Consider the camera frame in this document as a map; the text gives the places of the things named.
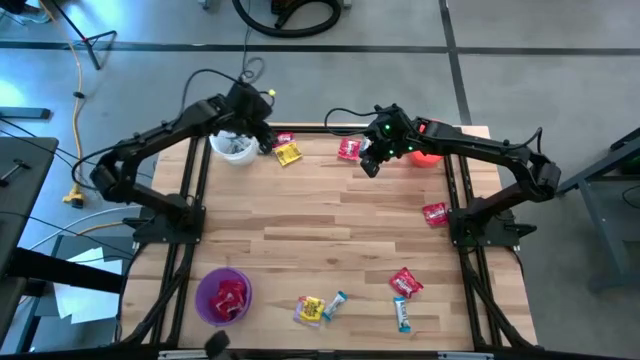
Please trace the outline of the black flat bar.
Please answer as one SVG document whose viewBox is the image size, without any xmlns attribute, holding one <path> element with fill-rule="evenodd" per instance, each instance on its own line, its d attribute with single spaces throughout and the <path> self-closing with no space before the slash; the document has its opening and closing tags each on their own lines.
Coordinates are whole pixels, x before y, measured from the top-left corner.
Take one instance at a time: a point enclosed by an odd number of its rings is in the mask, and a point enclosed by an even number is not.
<svg viewBox="0 0 640 360">
<path fill-rule="evenodd" d="M 48 120 L 50 116 L 51 116 L 51 110 L 47 108 L 0 106 L 0 117 L 4 117 L 4 118 Z"/>
</svg>

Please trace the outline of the black aluminium rig frame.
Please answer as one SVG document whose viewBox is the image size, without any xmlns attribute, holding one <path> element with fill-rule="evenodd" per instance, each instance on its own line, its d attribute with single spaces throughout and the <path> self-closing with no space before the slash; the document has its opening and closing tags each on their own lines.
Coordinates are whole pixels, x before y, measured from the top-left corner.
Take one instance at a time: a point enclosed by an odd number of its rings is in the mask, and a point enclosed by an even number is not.
<svg viewBox="0 0 640 360">
<path fill-rule="evenodd" d="M 431 168 L 393 160 L 369 178 L 337 155 L 339 139 L 302 127 L 303 157 L 281 166 L 260 156 L 234 166 L 209 145 L 187 142 L 159 155 L 155 189 L 178 186 L 192 159 L 194 199 L 206 208 L 202 238 L 185 248 L 192 263 L 185 295 L 170 297 L 168 322 L 178 337 L 139 346 L 31 352 L 12 360 L 157 360 L 163 350 L 204 350 L 215 327 L 195 308 L 211 271 L 231 267 L 250 280 L 253 296 L 242 319 L 226 327 L 230 357 L 247 360 L 438 359 L 438 352 L 491 353 L 495 360 L 546 357 L 535 343 L 524 282 L 511 253 L 454 246 L 445 227 L 429 226 L 427 203 L 466 205 L 500 187 L 493 164 L 449 157 Z M 410 333 L 398 331 L 389 279 L 408 268 L 424 289 L 406 299 Z M 293 320 L 298 298 L 348 300 L 319 327 Z"/>
</svg>

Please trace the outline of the black tool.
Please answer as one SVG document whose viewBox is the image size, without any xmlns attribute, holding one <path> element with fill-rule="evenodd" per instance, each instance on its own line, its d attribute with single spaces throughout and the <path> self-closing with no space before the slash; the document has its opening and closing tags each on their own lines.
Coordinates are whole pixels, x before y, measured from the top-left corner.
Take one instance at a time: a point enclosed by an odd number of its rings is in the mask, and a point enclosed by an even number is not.
<svg viewBox="0 0 640 360">
<path fill-rule="evenodd" d="M 21 159 L 14 159 L 13 163 L 14 166 L 5 174 L 0 176 L 0 187 L 2 188 L 7 187 L 10 184 L 9 180 L 14 173 L 18 172 L 19 170 L 29 170 L 31 168 L 30 165 L 28 165 Z"/>
</svg>

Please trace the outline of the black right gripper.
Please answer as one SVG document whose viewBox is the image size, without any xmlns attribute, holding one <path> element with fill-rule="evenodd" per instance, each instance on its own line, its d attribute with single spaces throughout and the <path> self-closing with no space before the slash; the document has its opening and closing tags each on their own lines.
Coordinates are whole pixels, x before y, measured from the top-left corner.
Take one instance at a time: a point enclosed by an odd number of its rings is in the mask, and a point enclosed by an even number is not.
<svg viewBox="0 0 640 360">
<path fill-rule="evenodd" d="M 393 157 L 410 153 L 409 146 L 419 134 L 419 124 L 411 120 L 397 104 L 374 107 L 376 118 L 365 128 L 364 138 L 371 140 L 360 166 L 369 178 L 376 177 L 380 165 Z"/>
</svg>

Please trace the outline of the silver rail bracket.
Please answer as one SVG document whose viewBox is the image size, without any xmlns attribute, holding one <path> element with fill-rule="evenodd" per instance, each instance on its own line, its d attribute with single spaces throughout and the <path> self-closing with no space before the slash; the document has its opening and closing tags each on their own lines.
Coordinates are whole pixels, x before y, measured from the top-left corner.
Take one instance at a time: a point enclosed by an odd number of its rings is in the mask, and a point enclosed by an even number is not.
<svg viewBox="0 0 640 360">
<path fill-rule="evenodd" d="M 157 360 L 211 360 L 204 350 L 163 350 Z"/>
<path fill-rule="evenodd" d="M 479 352 L 438 352 L 438 360 L 495 360 L 491 353 Z"/>
</svg>

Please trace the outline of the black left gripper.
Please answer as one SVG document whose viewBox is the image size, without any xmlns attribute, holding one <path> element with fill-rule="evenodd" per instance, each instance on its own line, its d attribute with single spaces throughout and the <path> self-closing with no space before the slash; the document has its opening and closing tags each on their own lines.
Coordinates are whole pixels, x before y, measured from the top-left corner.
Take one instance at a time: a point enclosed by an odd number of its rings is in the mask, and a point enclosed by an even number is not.
<svg viewBox="0 0 640 360">
<path fill-rule="evenodd" d="M 244 82 L 235 83 L 225 97 L 228 118 L 220 123 L 220 128 L 241 135 L 260 135 L 256 139 L 262 154 L 269 154 L 276 142 L 276 133 L 266 119 L 272 113 L 272 106 L 262 93 Z"/>
</svg>

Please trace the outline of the grey metal table frame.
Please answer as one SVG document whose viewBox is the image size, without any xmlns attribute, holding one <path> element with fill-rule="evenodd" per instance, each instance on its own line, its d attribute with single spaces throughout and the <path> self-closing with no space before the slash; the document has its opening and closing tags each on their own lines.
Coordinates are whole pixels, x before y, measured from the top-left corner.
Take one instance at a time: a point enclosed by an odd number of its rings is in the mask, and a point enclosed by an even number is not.
<svg viewBox="0 0 640 360">
<path fill-rule="evenodd" d="M 556 194 L 577 190 L 585 204 L 609 268 L 589 281 L 593 292 L 640 289 L 640 261 L 629 246 L 640 246 L 640 127 L 610 145 L 608 153 L 562 181 Z"/>
</svg>

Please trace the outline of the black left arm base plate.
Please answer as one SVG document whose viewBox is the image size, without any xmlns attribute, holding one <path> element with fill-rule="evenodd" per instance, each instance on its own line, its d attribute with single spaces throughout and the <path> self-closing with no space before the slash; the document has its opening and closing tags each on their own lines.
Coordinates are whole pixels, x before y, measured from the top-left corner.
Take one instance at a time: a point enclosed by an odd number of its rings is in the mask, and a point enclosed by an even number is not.
<svg viewBox="0 0 640 360">
<path fill-rule="evenodd" d="M 206 208 L 194 208 L 180 221 L 173 221 L 165 214 L 155 214 L 143 207 L 140 216 L 127 217 L 123 223 L 134 230 L 133 239 L 138 243 L 196 244 L 203 234 Z"/>
</svg>

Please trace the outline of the purple plastic bowl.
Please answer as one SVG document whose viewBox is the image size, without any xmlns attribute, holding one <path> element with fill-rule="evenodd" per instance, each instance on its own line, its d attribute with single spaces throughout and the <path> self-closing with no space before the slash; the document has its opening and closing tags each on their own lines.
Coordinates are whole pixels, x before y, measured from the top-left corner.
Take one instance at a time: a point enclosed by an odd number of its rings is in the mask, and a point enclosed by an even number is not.
<svg viewBox="0 0 640 360">
<path fill-rule="evenodd" d="M 218 294 L 219 283 L 223 280 L 241 280 L 246 284 L 246 300 L 244 310 L 233 320 L 224 321 L 215 316 L 210 307 L 209 299 Z M 249 310 L 252 301 L 252 286 L 249 278 L 239 270 L 231 267 L 218 268 L 207 274 L 199 283 L 196 291 L 195 306 L 199 316 L 207 323 L 215 326 L 227 326 L 239 321 Z"/>
</svg>

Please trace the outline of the white paper sheets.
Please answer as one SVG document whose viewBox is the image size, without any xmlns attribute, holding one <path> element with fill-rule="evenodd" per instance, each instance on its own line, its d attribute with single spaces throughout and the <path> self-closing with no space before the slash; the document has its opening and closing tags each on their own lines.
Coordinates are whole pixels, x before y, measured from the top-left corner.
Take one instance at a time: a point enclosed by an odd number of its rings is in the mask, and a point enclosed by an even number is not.
<svg viewBox="0 0 640 360">
<path fill-rule="evenodd" d="M 117 275 L 121 275 L 123 269 L 123 260 L 106 261 L 102 248 L 89 249 L 69 258 L 69 261 Z M 72 324 L 104 320 L 117 314 L 119 292 L 111 293 L 55 283 L 54 293 L 59 317 L 69 317 Z"/>
</svg>

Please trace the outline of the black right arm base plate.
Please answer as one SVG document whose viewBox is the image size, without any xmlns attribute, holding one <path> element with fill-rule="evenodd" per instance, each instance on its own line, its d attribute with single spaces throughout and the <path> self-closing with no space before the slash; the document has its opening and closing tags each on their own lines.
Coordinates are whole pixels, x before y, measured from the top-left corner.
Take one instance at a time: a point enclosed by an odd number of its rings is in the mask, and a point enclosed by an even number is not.
<svg viewBox="0 0 640 360">
<path fill-rule="evenodd" d="M 451 242 L 457 247 L 514 247 L 520 239 L 537 230 L 535 225 L 515 222 L 511 210 L 505 210 L 487 219 L 472 218 L 466 208 L 447 212 Z"/>
</svg>

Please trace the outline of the yellow Sour Patch candy packet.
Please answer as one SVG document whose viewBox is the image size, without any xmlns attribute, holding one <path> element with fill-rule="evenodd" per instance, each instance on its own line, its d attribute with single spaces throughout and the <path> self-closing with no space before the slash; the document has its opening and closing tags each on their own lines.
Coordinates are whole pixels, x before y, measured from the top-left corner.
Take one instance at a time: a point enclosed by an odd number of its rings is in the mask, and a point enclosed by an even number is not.
<svg viewBox="0 0 640 360">
<path fill-rule="evenodd" d="M 324 309 L 325 301 L 323 299 L 301 296 L 298 298 L 293 320 L 302 325 L 319 327 Z"/>
<path fill-rule="evenodd" d="M 296 142 L 289 142 L 275 149 L 275 154 L 281 166 L 285 167 L 300 160 L 303 155 Z"/>
</svg>

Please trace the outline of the dark grey desk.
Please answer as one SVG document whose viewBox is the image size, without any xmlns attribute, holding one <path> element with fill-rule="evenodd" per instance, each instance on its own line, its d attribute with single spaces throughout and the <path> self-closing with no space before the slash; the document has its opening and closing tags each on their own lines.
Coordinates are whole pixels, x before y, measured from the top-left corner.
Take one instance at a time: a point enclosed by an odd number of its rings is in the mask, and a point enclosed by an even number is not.
<svg viewBox="0 0 640 360">
<path fill-rule="evenodd" d="M 31 166 L 14 173 L 7 187 L 0 187 L 0 266 L 18 246 L 58 144 L 51 137 L 0 137 L 0 176 L 14 166 L 14 159 Z"/>
</svg>

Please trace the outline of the black desk beam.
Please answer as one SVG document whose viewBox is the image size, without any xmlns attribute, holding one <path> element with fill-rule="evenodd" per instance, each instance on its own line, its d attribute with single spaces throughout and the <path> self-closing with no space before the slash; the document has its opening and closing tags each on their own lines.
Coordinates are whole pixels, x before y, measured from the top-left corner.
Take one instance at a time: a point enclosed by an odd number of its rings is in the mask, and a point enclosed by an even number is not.
<svg viewBox="0 0 640 360">
<path fill-rule="evenodd" d="M 124 277 L 36 251 L 16 248 L 0 266 L 0 277 L 20 277 L 119 293 Z"/>
</svg>

